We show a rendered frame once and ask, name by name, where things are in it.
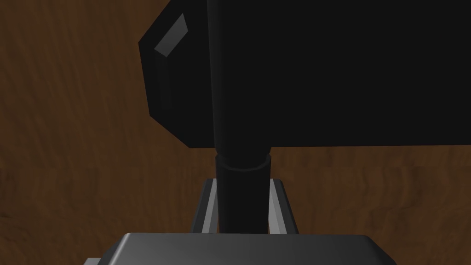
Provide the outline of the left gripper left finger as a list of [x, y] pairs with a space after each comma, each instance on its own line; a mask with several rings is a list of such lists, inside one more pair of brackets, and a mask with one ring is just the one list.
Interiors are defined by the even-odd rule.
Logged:
[[194, 219], [191, 233], [217, 233], [218, 231], [218, 197], [217, 180], [206, 179], [204, 182]]

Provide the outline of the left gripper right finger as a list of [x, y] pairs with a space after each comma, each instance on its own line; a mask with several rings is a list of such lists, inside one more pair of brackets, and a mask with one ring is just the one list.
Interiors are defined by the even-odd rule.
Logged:
[[270, 180], [270, 234], [299, 234], [286, 190], [280, 179]]

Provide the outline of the black pan with handle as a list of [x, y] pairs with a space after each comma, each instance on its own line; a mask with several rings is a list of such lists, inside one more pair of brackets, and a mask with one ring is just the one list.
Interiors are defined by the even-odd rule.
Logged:
[[471, 145], [471, 0], [169, 0], [138, 48], [221, 233], [269, 232], [274, 147]]

